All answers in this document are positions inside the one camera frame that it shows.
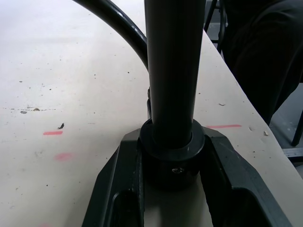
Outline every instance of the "person's leg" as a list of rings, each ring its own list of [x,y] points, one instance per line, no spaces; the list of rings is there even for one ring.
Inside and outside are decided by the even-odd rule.
[[[303,72],[303,1],[270,6],[227,37],[223,53],[248,99],[269,124]]]

